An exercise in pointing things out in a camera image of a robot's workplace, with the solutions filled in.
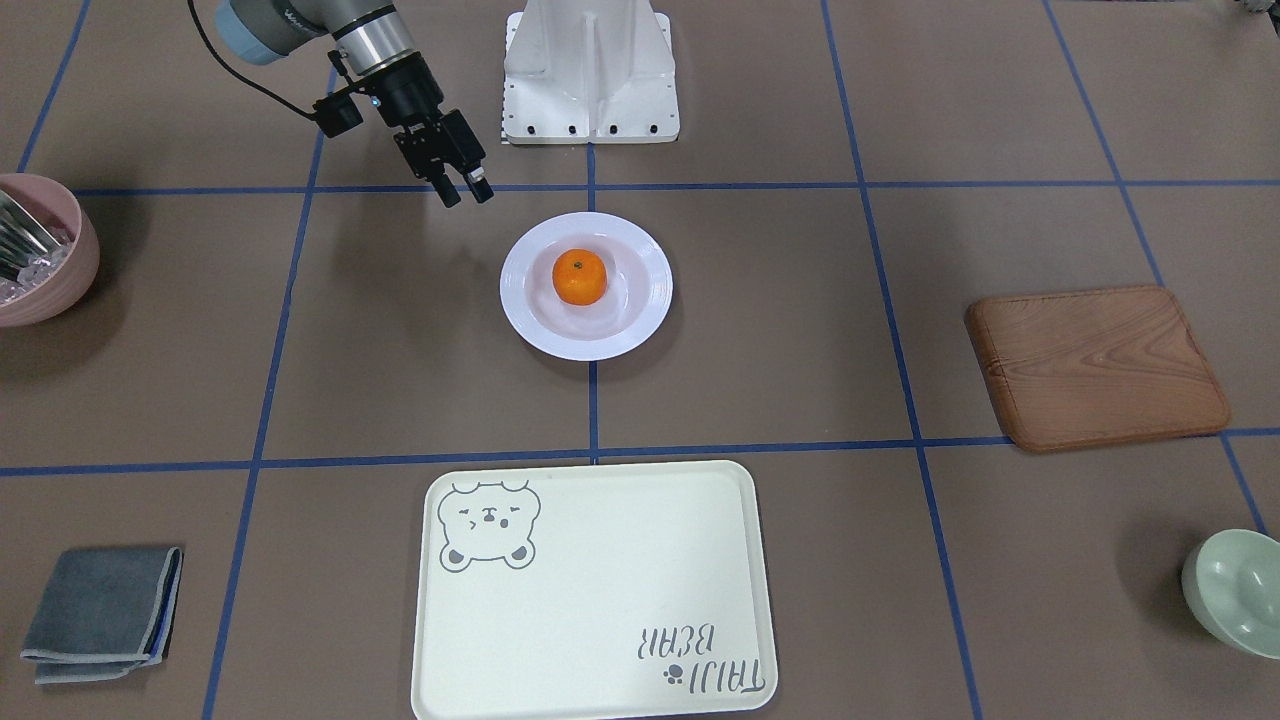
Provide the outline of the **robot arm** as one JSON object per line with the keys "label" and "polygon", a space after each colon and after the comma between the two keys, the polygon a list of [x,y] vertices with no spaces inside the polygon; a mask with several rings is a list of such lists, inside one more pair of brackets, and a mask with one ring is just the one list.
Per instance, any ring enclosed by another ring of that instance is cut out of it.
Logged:
{"label": "robot arm", "polygon": [[445,95],[393,1],[220,1],[214,29],[221,45],[243,63],[265,67],[317,38],[333,41],[326,58],[340,87],[310,110],[250,79],[214,46],[193,1],[187,10],[205,49],[233,78],[296,115],[311,120],[328,138],[356,127],[364,117],[355,96],[365,96],[413,176],[429,183],[447,208],[461,201],[451,170],[476,202],[493,199],[483,161],[486,156],[458,109],[445,110]]}

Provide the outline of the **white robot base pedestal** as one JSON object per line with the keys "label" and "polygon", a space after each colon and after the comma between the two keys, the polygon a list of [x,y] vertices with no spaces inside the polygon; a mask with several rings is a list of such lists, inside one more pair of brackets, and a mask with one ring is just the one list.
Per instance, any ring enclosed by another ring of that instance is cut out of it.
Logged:
{"label": "white robot base pedestal", "polygon": [[672,26],[649,1],[529,1],[504,41],[503,142],[678,140]]}

